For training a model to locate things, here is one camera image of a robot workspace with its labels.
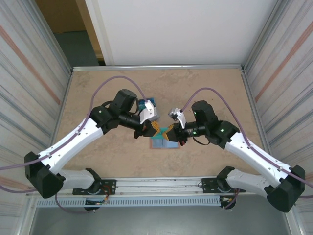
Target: floor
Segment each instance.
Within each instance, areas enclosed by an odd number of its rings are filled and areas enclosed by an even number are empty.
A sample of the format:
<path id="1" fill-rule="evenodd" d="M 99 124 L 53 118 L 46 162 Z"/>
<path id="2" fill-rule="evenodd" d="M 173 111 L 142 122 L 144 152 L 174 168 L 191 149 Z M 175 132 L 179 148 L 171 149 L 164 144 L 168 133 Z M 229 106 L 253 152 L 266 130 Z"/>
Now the floor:
<path id="1" fill-rule="evenodd" d="M 239 69 L 199 70 L 124 70 L 124 71 L 76 71 L 69 89 L 57 140 L 60 140 L 85 118 L 90 98 L 106 79 L 123 75 L 133 79 L 147 97 L 154 97 L 161 118 L 161 127 L 174 121 L 168 117 L 173 107 L 183 107 L 194 91 L 212 87 L 227 100 L 248 137 L 261 145 L 250 104 Z M 93 106 L 113 100 L 120 89 L 139 92 L 129 81 L 116 79 L 109 82 L 96 95 Z M 235 123 L 229 110 L 214 93 L 203 91 L 196 100 L 207 100 L 221 120 Z M 194 121 L 191 104 L 184 114 L 187 121 Z M 204 137 L 199 141 L 206 142 Z M 258 174 L 235 155 L 215 145 L 202 146 L 192 139 L 179 149 L 151 149 L 150 139 L 134 139 L 134 131 L 125 127 L 109 131 L 72 158 L 64 167 L 82 170 L 90 167 L 101 177 L 179 177 L 214 176 L 225 166 L 233 166 L 247 173 Z"/>
<path id="2" fill-rule="evenodd" d="M 290 230 L 285 215 L 265 198 L 242 195 L 232 211 L 216 206 L 114 207 L 77 215 L 39 208 L 30 234 L 290 235 Z"/>
<path id="3" fill-rule="evenodd" d="M 86 31 L 55 33 L 54 36 L 71 67 L 99 65 Z"/>

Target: corrugated metal wall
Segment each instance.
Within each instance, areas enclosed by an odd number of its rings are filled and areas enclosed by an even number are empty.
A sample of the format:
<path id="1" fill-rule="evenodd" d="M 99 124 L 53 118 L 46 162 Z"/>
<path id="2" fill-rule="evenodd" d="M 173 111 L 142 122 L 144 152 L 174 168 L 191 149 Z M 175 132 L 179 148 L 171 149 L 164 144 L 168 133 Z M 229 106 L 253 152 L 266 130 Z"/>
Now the corrugated metal wall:
<path id="1" fill-rule="evenodd" d="M 313 1 L 283 1 L 246 74 L 273 155 L 313 181 Z M 313 194 L 306 187 L 305 194 Z M 313 200 L 297 203 L 313 234 Z"/>
<path id="2" fill-rule="evenodd" d="M 69 64 L 33 1 L 0 1 L 1 166 L 50 146 L 69 78 Z M 2 171 L 0 184 L 26 189 L 24 169 Z M 0 191 L 1 235 L 18 229 L 24 197 Z"/>

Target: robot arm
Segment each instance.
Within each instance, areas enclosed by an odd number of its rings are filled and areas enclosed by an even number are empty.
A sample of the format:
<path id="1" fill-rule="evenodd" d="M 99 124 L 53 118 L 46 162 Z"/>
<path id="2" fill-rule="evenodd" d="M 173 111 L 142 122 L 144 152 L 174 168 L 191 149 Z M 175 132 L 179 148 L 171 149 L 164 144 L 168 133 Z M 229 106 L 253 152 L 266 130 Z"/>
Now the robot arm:
<path id="1" fill-rule="evenodd" d="M 168 131 L 163 134 L 164 138 L 169 141 L 180 142 L 183 146 L 189 137 L 204 135 L 210 143 L 237 155 L 261 174 L 261 176 L 251 175 L 227 166 L 217 176 L 219 187 L 223 191 L 230 188 L 244 189 L 266 197 L 275 208 L 282 212 L 288 212 L 303 193 L 305 185 L 281 169 L 305 179 L 304 169 L 298 165 L 293 168 L 290 167 L 249 141 L 254 149 L 265 158 L 275 162 L 280 168 L 274 167 L 261 158 L 250 149 L 243 134 L 239 132 L 236 126 L 228 121 L 218 120 L 212 106 L 206 101 L 195 102 L 191 108 L 196 121 L 185 122 L 184 125 L 181 124 L 184 121 L 184 117 L 181 117 L 182 113 L 177 112 L 177 109 L 170 111 L 169 115 L 174 120 L 178 119 L 179 123 L 169 126 Z"/>
<path id="2" fill-rule="evenodd" d="M 30 152 L 24 157 L 25 162 L 30 162 L 43 156 L 49 156 L 38 163 L 25 167 L 27 179 L 43 198 L 49 198 L 58 191 L 69 188 L 89 189 L 91 193 L 98 191 L 101 178 L 92 169 L 70 171 L 62 170 L 62 168 L 88 144 L 102 137 L 111 129 L 117 128 L 118 125 L 133 129 L 135 139 L 139 136 L 152 137 L 160 132 L 158 123 L 150 121 L 157 115 L 156 108 L 150 101 L 145 103 L 147 110 L 144 109 L 139 115 L 130 113 L 136 99 L 135 93 L 126 89 L 120 90 L 113 101 L 93 108 L 83 128 L 81 127 L 85 120 L 50 148 L 38 155 Z M 60 146 L 63 147 L 50 154 Z"/>

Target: white wall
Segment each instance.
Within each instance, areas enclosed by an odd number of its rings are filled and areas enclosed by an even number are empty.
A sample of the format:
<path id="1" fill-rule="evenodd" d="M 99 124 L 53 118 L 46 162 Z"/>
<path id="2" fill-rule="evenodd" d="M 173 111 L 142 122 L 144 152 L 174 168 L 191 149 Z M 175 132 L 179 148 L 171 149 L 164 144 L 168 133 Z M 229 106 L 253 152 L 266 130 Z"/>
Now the white wall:
<path id="1" fill-rule="evenodd" d="M 276 0 L 86 0 L 107 65 L 243 63 Z"/>

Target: marble surface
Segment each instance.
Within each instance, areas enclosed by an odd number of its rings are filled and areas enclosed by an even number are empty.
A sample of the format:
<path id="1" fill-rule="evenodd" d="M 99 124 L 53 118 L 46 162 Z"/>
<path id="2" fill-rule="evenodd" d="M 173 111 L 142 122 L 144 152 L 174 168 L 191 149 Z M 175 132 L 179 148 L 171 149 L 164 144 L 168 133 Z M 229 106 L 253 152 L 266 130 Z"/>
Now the marble surface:
<path id="1" fill-rule="evenodd" d="M 125 70 L 76 71 L 67 97 L 57 140 L 74 129 L 85 117 L 90 98 L 106 79 L 124 75 L 133 79 L 147 97 L 154 97 L 160 112 L 161 127 L 173 121 L 167 116 L 172 107 L 182 108 L 192 93 L 201 87 L 211 87 L 221 93 L 248 137 L 261 146 L 250 104 L 238 69 L 207 70 Z M 125 79 L 105 85 L 96 95 L 93 106 L 112 100 L 122 89 L 129 89 L 141 98 L 136 88 Z M 219 119 L 235 123 L 229 110 L 213 92 L 202 91 L 185 110 L 187 121 L 194 121 L 191 104 L 205 99 Z M 94 169 L 101 177 L 173 177 L 217 175 L 225 166 L 247 173 L 256 171 L 237 156 L 215 145 L 202 146 L 192 139 L 179 149 L 150 149 L 149 138 L 134 139 L 134 132 L 125 127 L 111 130 L 72 158 L 65 169 Z"/>

